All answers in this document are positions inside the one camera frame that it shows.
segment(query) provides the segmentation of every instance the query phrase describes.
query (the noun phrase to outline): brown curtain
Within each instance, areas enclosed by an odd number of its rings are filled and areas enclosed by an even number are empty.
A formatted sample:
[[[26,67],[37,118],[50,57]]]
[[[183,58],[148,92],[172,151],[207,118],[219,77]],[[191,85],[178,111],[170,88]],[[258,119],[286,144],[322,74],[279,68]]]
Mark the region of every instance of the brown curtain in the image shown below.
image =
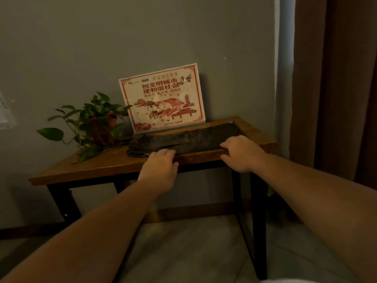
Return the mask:
[[[290,157],[377,189],[377,0],[296,0]]]

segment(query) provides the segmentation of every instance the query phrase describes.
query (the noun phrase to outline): forearm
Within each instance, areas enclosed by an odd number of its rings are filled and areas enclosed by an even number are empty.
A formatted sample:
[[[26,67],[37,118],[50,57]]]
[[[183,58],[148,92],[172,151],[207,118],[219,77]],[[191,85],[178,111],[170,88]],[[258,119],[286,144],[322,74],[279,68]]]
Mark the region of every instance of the forearm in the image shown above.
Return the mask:
[[[377,192],[340,177],[265,154],[253,167],[364,281],[377,271]]]
[[[2,283],[111,282],[157,196],[148,184],[136,182],[52,238]]]

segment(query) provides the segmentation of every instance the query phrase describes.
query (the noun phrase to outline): black metal frame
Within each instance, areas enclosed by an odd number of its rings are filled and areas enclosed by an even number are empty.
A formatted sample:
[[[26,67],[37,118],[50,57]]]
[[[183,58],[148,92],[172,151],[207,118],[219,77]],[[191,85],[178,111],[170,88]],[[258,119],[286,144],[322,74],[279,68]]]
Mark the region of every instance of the black metal frame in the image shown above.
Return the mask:
[[[182,165],[178,168],[178,173],[206,170],[218,167],[226,167],[223,161],[212,161],[207,163]],[[138,172],[102,176],[97,178],[69,181],[47,185],[61,215],[68,224],[72,224],[81,217],[80,210],[73,199],[70,189],[75,187],[91,186],[105,183],[114,183],[117,193],[123,191],[127,185],[125,181],[136,180]],[[232,170],[232,186],[234,212],[238,220],[247,250],[252,259],[258,279],[267,278],[267,259],[266,259],[266,201],[267,184],[255,174],[250,174],[251,194],[252,194],[252,217],[253,217],[253,236],[247,226],[246,218],[242,207],[241,180],[240,174]],[[134,234],[122,265],[125,265],[134,246],[139,228]]]

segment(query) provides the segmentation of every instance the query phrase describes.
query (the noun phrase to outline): wooden tabletop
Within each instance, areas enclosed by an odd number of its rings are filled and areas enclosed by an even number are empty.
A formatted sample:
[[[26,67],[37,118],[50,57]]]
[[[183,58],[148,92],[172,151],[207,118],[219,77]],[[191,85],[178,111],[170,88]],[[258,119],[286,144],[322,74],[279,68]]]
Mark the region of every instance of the wooden tabletop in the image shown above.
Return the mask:
[[[179,133],[182,131],[207,128],[223,123],[229,123],[230,121],[234,121],[243,131],[245,136],[256,142],[264,151],[268,153],[277,152],[278,145],[276,141],[272,140],[269,136],[262,134],[257,128],[239,117],[215,120],[204,124],[153,132],[151,134],[166,135],[170,133]],[[139,172],[147,158],[129,157],[126,154],[127,149],[128,145],[116,147],[82,163],[75,163],[78,158],[77,154],[75,153],[49,169],[43,171],[38,176],[30,178],[29,181],[32,186],[40,186],[88,178],[97,178],[100,176],[112,176]],[[174,158],[174,161],[179,162],[180,166],[205,163],[220,160],[221,154],[224,154],[224,149],[178,155]]]

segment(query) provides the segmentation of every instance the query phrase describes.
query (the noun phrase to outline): green plant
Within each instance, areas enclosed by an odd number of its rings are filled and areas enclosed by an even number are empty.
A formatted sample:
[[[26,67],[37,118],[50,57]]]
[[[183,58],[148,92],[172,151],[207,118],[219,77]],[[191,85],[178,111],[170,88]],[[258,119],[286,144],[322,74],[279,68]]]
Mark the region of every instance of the green plant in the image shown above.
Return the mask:
[[[43,128],[37,132],[49,140],[62,141],[64,144],[75,140],[80,148],[79,162],[92,158],[115,144],[129,143],[131,138],[121,140],[119,134],[125,127],[124,117],[128,116],[128,110],[132,105],[123,107],[119,104],[111,104],[106,94],[97,93],[100,97],[94,95],[91,103],[85,103],[82,109],[76,109],[73,105],[63,105],[61,109],[55,109],[61,113],[60,115],[47,119],[65,121],[74,133],[73,138],[68,142],[64,141],[64,132],[58,128]]]

